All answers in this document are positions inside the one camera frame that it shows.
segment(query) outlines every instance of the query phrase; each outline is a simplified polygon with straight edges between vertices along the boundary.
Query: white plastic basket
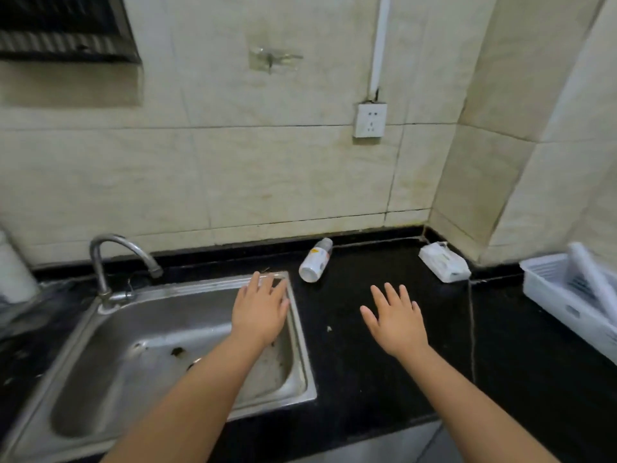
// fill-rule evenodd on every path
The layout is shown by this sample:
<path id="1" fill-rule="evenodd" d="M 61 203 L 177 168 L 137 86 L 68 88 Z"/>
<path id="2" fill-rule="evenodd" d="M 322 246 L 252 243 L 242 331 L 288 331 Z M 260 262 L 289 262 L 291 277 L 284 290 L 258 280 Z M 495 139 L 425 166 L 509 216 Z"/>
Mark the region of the white plastic basket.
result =
<path id="1" fill-rule="evenodd" d="M 617 328 L 568 255 L 532 258 L 520 265 L 525 272 L 523 293 L 617 364 Z M 617 276 L 603 272 L 617 290 Z"/>

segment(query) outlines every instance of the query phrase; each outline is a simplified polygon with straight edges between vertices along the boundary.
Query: white wall socket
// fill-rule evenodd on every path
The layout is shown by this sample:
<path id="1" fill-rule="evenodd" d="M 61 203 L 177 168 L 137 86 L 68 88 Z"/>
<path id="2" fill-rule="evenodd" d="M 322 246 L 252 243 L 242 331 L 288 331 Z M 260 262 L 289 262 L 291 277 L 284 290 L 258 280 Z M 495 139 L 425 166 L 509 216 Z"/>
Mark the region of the white wall socket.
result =
<path id="1" fill-rule="evenodd" d="M 353 127 L 354 138 L 381 138 L 386 132 L 387 104 L 358 104 Z"/>

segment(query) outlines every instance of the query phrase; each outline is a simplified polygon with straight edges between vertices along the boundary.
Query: stainless steel sink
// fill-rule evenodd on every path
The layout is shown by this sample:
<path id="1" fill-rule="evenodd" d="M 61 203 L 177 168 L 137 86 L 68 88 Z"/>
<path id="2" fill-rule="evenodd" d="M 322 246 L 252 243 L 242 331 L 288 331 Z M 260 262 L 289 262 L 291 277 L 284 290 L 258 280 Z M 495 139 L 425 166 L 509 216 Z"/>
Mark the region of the stainless steel sink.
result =
<path id="1" fill-rule="evenodd" d="M 1 461 L 57 462 L 107 451 L 230 333 L 237 290 L 250 278 L 150 287 L 111 312 L 97 299 L 11 431 Z M 287 295 L 286 325 L 249 373 L 229 420 L 317 396 L 291 285 Z"/>

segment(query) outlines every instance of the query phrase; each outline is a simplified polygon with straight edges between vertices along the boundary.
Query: metal grille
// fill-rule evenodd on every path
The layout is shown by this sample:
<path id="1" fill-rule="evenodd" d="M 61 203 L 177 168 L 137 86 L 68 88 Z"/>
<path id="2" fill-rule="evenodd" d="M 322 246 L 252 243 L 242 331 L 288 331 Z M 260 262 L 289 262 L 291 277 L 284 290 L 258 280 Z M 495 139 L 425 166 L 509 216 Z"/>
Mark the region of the metal grille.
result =
<path id="1" fill-rule="evenodd" d="M 0 0 L 0 58 L 139 63 L 122 0 Z"/>

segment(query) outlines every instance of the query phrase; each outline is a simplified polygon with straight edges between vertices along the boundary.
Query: plastic bottle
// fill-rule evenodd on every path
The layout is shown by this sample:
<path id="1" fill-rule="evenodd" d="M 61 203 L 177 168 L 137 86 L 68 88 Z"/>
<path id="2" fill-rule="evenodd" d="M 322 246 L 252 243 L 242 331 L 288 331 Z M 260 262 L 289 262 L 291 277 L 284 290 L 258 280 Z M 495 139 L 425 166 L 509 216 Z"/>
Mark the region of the plastic bottle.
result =
<path id="1" fill-rule="evenodd" d="M 36 280 L 0 231 L 0 296 L 10 304 L 29 301 L 39 293 Z"/>
<path id="2" fill-rule="evenodd" d="M 328 238 L 317 242 L 300 265 L 300 278 L 308 283 L 317 282 L 330 261 L 333 245 Z"/>

